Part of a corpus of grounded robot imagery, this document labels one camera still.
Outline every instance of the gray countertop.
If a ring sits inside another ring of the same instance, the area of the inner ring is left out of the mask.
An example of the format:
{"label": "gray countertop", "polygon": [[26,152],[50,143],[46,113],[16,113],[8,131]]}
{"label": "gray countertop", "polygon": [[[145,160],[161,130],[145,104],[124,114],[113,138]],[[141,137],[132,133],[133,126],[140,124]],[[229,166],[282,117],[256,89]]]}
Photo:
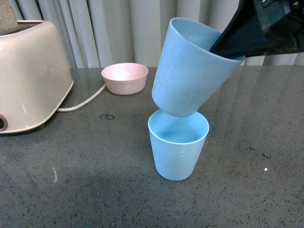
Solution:
{"label": "gray countertop", "polygon": [[[100,72],[72,70],[62,106],[97,91]],[[154,166],[155,72],[138,94],[106,89],[43,130],[1,135],[0,227],[304,227],[304,67],[239,67],[199,109],[210,132],[182,181]]]}

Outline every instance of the light blue plastic cup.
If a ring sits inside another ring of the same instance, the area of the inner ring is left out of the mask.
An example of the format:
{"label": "light blue plastic cup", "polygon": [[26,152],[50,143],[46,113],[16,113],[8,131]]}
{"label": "light blue plastic cup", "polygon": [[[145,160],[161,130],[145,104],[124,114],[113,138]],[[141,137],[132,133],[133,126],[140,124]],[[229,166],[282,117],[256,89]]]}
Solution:
{"label": "light blue plastic cup", "polygon": [[148,127],[157,172],[171,181],[189,177],[209,131],[207,119],[198,112],[176,117],[158,110],[150,116]]}
{"label": "light blue plastic cup", "polygon": [[152,98],[167,113],[194,114],[243,62],[209,52],[220,33],[185,19],[170,20],[162,48]]}

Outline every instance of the countertop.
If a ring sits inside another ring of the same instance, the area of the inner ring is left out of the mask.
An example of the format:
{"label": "countertop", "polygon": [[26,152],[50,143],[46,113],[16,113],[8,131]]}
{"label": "countertop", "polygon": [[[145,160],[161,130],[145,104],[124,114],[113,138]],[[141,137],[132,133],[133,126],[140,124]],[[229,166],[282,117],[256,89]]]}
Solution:
{"label": "countertop", "polygon": [[[103,84],[71,70],[62,107]],[[0,136],[0,227],[304,227],[304,67],[240,66],[199,109],[210,132],[182,181],[154,166],[144,90],[105,89],[44,129]]]}

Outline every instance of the white curtain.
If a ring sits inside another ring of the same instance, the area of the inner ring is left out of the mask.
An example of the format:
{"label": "white curtain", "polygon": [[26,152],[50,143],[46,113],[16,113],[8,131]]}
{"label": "white curtain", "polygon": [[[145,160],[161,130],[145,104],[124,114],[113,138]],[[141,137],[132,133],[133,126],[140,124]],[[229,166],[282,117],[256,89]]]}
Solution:
{"label": "white curtain", "polygon": [[[239,0],[9,0],[17,19],[57,27],[70,68],[158,65],[169,21],[184,17],[222,32]],[[243,65],[304,65],[304,55],[249,57]]]}

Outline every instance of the cup rim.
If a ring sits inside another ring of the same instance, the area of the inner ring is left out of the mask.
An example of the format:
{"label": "cup rim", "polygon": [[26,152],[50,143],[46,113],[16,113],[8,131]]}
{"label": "cup rim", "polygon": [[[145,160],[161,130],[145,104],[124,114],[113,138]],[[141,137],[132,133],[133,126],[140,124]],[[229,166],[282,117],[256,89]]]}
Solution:
{"label": "cup rim", "polygon": [[223,57],[223,56],[219,56],[219,55],[217,55],[217,54],[214,54],[214,53],[212,53],[212,52],[210,52],[210,51],[208,51],[208,50],[205,50],[205,49],[201,48],[200,46],[198,46],[198,45],[192,43],[191,41],[187,40],[184,36],[182,36],[181,33],[174,27],[174,25],[172,24],[172,22],[173,22],[174,20],[185,20],[185,21],[188,21],[188,22],[190,22],[190,23],[197,24],[197,25],[199,25],[199,26],[201,26],[201,27],[206,27],[206,28],[208,28],[208,29],[210,29],[210,30],[213,30],[213,31],[215,31],[215,32],[217,32],[217,33],[220,34],[220,32],[217,31],[216,29],[214,29],[214,28],[212,28],[212,27],[210,27],[210,26],[208,26],[208,25],[205,25],[205,24],[203,24],[203,23],[200,23],[200,22],[198,22],[198,21],[191,20],[191,19],[188,19],[188,18],[181,18],[181,17],[172,18],[172,19],[170,20],[170,23],[169,23],[169,25],[172,27],[172,29],[173,29],[174,31],[176,31],[176,33],[177,33],[182,39],[184,39],[185,41],[189,42],[189,44],[195,46],[196,48],[198,48],[198,49],[200,49],[200,50],[202,50],[202,51],[204,51],[204,52],[207,52],[207,53],[209,53],[209,54],[211,54],[211,55],[213,55],[213,56],[215,56],[215,57],[219,57],[219,58],[221,58],[221,59],[224,59],[224,60],[229,60],[229,61],[232,61],[232,62],[239,62],[239,61],[242,61],[242,62],[243,62],[243,61],[244,61],[245,56],[239,56],[239,57],[236,57],[235,59],[233,59],[233,58],[226,58],[226,57]]}
{"label": "cup rim", "polygon": [[197,140],[195,140],[195,141],[192,141],[192,142],[182,142],[182,143],[181,143],[181,142],[171,142],[171,141],[162,139],[161,137],[159,137],[158,135],[156,135],[156,134],[152,131],[151,127],[150,127],[150,119],[151,119],[151,117],[152,117],[155,113],[157,113],[157,112],[165,112],[165,111],[163,111],[162,109],[159,109],[159,110],[155,111],[154,113],[152,113],[152,114],[150,115],[150,117],[149,117],[149,120],[148,120],[148,128],[149,128],[149,131],[150,131],[156,138],[158,138],[159,140],[161,140],[161,141],[163,141],[163,142],[171,143],[171,144],[175,144],[175,145],[189,145],[189,144],[197,143],[198,141],[200,141],[200,140],[202,140],[203,138],[207,137],[207,135],[208,135],[208,133],[209,133],[209,122],[208,122],[208,120],[207,120],[206,117],[204,117],[201,113],[199,113],[199,112],[196,111],[194,114],[199,114],[199,115],[204,119],[204,121],[206,121],[206,123],[207,123],[207,131],[206,131],[206,133],[205,133],[202,137],[200,137],[199,139],[197,139]]}

